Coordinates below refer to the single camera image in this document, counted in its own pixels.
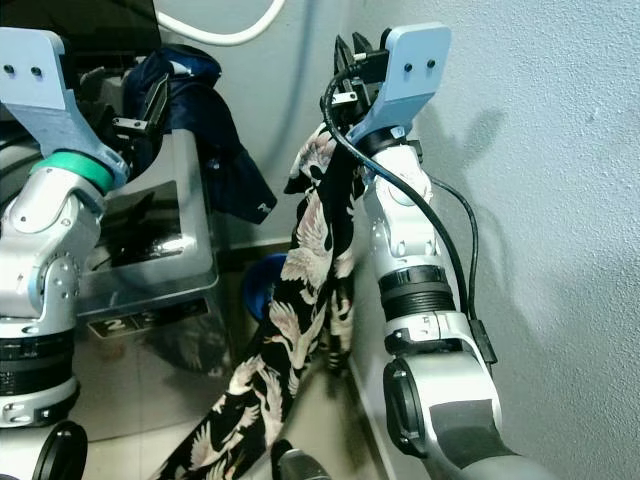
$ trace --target blue object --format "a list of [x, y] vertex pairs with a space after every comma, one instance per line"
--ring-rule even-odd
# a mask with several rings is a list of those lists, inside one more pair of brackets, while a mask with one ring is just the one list
[[267, 255], [245, 273], [242, 300], [251, 316], [259, 322], [264, 319], [264, 308], [273, 297], [275, 284], [280, 280], [280, 272], [286, 259], [286, 253]]

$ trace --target tiled floor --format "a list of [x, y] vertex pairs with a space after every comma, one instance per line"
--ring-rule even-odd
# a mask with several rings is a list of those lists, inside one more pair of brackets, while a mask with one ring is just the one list
[[[235, 321], [230, 333], [241, 351], [250, 337], [253, 320], [247, 319], [239, 301], [240, 274], [227, 274], [219, 284], [222, 305]], [[296, 405], [282, 436], [294, 447], [314, 456], [334, 480], [383, 480], [379, 459], [372, 454], [353, 391], [344, 379], [335, 379], [323, 368], [322, 359], [309, 369]], [[166, 459], [198, 419], [169, 428], [149, 431], [89, 445], [84, 480], [145, 480]], [[264, 455], [244, 475], [247, 480], [270, 480], [271, 465]]]

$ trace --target green ring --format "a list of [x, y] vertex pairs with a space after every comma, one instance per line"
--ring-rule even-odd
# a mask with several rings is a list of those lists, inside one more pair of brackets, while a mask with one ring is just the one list
[[31, 168], [30, 173], [47, 167], [62, 168], [77, 173], [98, 187], [103, 194], [106, 194], [113, 188], [113, 176], [111, 173], [100, 163], [81, 153], [55, 152], [48, 158], [36, 163], [33, 168]]

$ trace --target white wall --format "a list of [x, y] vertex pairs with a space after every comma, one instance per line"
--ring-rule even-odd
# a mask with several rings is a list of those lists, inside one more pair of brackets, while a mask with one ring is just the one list
[[[155, 0], [156, 9], [190, 25], [231, 33], [252, 25], [271, 0]], [[318, 104], [333, 74], [333, 42], [348, 23], [341, 0], [288, 1], [257, 39], [235, 47], [201, 48], [222, 65], [216, 89], [231, 109], [240, 140], [261, 169], [279, 204], [262, 225], [221, 216], [223, 243], [288, 239], [299, 197], [282, 193], [298, 148], [321, 120]]]
[[[639, 478], [640, 3], [351, 9], [370, 37], [433, 20], [453, 30], [416, 131], [425, 168], [479, 217], [477, 310], [500, 359], [510, 445], [563, 479]], [[438, 210], [467, 264], [464, 212], [448, 200]], [[369, 263], [359, 275], [354, 360], [384, 432], [383, 317]], [[424, 478], [391, 448], [398, 479]]]

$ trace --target crane pattern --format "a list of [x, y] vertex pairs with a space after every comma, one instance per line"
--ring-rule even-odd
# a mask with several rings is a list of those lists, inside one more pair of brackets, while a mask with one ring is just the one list
[[323, 328], [329, 369], [344, 369], [353, 328], [354, 203], [364, 191], [362, 173], [324, 124], [300, 149], [285, 193], [303, 193], [304, 199], [268, 316], [226, 392], [151, 480], [242, 476], [278, 437]]

